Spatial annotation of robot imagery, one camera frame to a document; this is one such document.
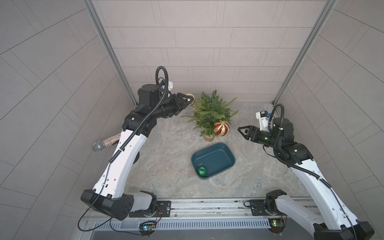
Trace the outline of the small gold ball ornament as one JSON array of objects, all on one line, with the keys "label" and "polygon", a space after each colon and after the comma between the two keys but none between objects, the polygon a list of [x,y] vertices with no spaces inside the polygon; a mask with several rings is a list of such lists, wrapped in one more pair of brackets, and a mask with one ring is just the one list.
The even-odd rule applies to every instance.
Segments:
[{"label": "small gold ball ornament", "polygon": [[193,94],[187,94],[187,101],[190,106],[194,105],[196,102],[196,98]]}]

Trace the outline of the red gold striped ornament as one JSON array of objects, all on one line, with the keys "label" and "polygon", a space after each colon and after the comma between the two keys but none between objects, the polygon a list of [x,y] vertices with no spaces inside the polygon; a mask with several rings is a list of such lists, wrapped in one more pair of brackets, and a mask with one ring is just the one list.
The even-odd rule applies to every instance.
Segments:
[{"label": "red gold striped ornament", "polygon": [[214,124],[214,133],[218,136],[225,136],[228,134],[230,124],[227,121],[218,121]]}]

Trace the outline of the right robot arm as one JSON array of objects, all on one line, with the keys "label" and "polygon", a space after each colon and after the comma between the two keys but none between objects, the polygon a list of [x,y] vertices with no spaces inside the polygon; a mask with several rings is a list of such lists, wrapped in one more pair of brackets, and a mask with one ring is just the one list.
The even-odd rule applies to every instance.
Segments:
[{"label": "right robot arm", "polygon": [[264,130],[239,127],[238,132],[248,141],[272,148],[274,157],[301,180],[319,210],[319,214],[313,213],[284,191],[275,190],[266,195],[269,213],[287,215],[315,240],[369,240],[374,235],[370,223],[359,220],[334,192],[309,150],[295,142],[294,126],[289,120],[273,119]]}]

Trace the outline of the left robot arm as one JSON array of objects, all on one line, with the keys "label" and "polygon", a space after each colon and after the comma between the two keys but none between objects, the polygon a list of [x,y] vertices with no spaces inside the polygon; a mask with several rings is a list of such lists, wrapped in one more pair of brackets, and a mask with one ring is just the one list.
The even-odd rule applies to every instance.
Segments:
[{"label": "left robot arm", "polygon": [[81,201],[87,206],[119,221],[131,212],[150,215],[156,211],[156,195],[143,191],[125,194],[126,180],[157,120],[176,116],[194,102],[192,95],[171,94],[165,86],[155,84],[143,85],[138,95],[139,105],[126,116],[106,170],[94,187],[81,195]]}]

